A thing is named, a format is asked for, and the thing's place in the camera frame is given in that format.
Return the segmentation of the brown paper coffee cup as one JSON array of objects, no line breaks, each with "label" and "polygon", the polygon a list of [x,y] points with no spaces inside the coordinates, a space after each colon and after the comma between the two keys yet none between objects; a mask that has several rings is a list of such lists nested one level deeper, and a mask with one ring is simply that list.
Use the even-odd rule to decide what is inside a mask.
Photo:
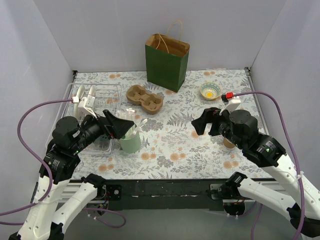
[{"label": "brown paper coffee cup", "polygon": [[226,148],[228,148],[228,149],[233,149],[233,148],[236,147],[236,146],[235,146],[232,142],[230,142],[227,138],[224,138],[222,143],[223,143],[223,145],[224,145]]}]

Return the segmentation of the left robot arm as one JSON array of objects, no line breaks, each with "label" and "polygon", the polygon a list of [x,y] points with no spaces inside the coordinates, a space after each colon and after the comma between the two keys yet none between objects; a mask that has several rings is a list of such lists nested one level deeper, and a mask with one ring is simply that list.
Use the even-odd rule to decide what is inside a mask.
[{"label": "left robot arm", "polygon": [[41,166],[33,206],[20,230],[11,240],[62,240],[75,217],[91,200],[106,196],[106,180],[91,173],[82,178],[76,193],[57,208],[63,191],[80,163],[78,154],[101,136],[121,139],[134,126],[131,120],[114,116],[108,110],[103,116],[86,115],[82,123],[73,116],[57,121],[52,140],[47,147]]}]

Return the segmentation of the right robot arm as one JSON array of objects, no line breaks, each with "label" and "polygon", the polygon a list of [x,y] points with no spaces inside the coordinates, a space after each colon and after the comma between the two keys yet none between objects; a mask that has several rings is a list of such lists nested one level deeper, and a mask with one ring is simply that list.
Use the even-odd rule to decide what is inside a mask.
[{"label": "right robot arm", "polygon": [[294,165],[283,146],[273,137],[260,133],[258,121],[246,110],[228,112],[216,107],[207,108],[191,122],[198,135],[211,124],[210,136],[223,136],[250,162],[271,175],[286,194],[253,181],[245,174],[234,172],[213,194],[219,197],[255,200],[284,216],[300,233],[315,238],[320,235],[320,191]]}]

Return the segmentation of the green utensil cup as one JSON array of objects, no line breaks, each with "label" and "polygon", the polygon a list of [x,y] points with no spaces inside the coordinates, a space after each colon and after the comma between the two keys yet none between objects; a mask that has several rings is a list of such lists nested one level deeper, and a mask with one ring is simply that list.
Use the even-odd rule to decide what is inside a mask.
[{"label": "green utensil cup", "polygon": [[132,134],[128,137],[122,137],[118,140],[121,149],[128,154],[137,152],[141,147],[141,139],[139,132]]}]

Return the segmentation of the yellow patterned ceramic bowl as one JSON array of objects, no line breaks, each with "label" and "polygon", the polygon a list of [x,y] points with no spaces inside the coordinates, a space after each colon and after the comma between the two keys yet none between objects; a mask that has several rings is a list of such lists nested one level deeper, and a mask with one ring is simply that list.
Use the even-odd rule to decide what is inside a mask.
[{"label": "yellow patterned ceramic bowl", "polygon": [[222,93],[222,88],[215,82],[205,82],[200,86],[200,94],[206,100],[215,100]]}]

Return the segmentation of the white plate left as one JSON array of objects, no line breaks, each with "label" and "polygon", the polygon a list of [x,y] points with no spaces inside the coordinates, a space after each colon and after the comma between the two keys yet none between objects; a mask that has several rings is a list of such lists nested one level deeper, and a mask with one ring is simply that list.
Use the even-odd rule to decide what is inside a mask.
[{"label": "white plate left", "polygon": [[75,96],[72,97],[72,103],[73,103],[73,116],[76,118],[76,119],[79,119],[80,118],[80,110],[78,108],[79,106],[79,103],[82,99],[82,97],[84,96],[85,94],[85,86],[83,84],[81,84],[77,90],[77,93],[75,94]]}]

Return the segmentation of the white plate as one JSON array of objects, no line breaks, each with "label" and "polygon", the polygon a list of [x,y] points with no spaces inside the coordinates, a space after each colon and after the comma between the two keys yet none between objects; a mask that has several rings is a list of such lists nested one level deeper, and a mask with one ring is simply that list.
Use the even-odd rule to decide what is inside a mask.
[{"label": "white plate", "polygon": [[87,100],[88,101],[94,101],[96,98],[96,88],[94,85],[91,85],[90,86],[90,89],[88,91],[88,94],[87,94]]},{"label": "white plate", "polygon": [[83,84],[81,84],[77,90],[77,93],[75,94],[75,96],[72,97],[72,103],[73,103],[73,116],[76,118],[76,119],[79,119],[80,118],[80,110],[78,108],[79,106],[79,103],[82,99],[82,97],[84,96],[85,94],[85,86]]}]

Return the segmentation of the white plate right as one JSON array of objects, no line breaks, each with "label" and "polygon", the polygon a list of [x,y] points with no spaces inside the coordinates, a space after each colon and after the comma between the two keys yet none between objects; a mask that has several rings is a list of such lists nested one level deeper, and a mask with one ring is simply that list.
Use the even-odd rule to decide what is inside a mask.
[{"label": "white plate right", "polygon": [[87,100],[88,101],[94,101],[96,98],[96,88],[94,85],[91,85],[90,86],[90,89],[88,91],[88,94],[87,94]]}]

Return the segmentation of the brown cardboard cup carrier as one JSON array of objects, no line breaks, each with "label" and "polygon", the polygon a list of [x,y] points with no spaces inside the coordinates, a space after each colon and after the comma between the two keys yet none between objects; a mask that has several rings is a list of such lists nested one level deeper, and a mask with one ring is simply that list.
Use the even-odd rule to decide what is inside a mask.
[{"label": "brown cardboard cup carrier", "polygon": [[134,105],[139,105],[148,114],[156,114],[163,106],[163,98],[148,91],[141,85],[132,85],[126,92],[127,99]]}]

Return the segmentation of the floral tablecloth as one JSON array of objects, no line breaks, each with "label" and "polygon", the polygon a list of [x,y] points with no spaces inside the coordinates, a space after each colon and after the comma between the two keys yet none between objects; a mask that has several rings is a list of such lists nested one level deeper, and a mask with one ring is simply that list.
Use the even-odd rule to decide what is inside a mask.
[{"label": "floral tablecloth", "polygon": [[[267,179],[269,175],[243,157],[237,148],[224,146],[221,136],[207,133],[198,135],[192,120],[204,109],[222,108],[220,98],[206,100],[201,85],[213,82],[223,93],[245,92],[240,109],[247,110],[258,120],[258,129],[266,127],[256,98],[250,94],[252,84],[243,69],[206,69],[188,71],[178,92],[147,81],[144,71],[80,72],[73,84],[66,88],[67,95],[76,94],[80,85],[86,89],[95,86],[95,111],[104,109],[113,114],[133,109],[135,123],[141,125],[141,145],[137,152],[124,152],[118,141],[101,138],[79,154],[80,163],[72,178],[78,180],[91,173],[106,179],[227,179],[241,172],[252,179]],[[163,105],[156,114],[146,113],[126,97],[127,90],[140,85],[150,93],[162,97]]]}]

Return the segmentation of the green paper bag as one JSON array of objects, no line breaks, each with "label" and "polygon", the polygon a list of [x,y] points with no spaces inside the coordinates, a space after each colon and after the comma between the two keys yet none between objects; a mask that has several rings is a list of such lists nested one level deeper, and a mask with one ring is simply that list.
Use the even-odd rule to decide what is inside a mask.
[{"label": "green paper bag", "polygon": [[190,45],[166,34],[155,33],[145,42],[147,81],[177,93],[185,82]]}]

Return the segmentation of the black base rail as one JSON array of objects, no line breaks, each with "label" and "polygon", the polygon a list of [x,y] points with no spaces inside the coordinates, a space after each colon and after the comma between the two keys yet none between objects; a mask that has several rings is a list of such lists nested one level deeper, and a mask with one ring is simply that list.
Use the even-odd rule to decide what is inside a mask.
[{"label": "black base rail", "polygon": [[222,211],[223,201],[213,199],[211,186],[220,187],[222,179],[133,179],[106,180],[108,209],[122,210],[184,210]]}]

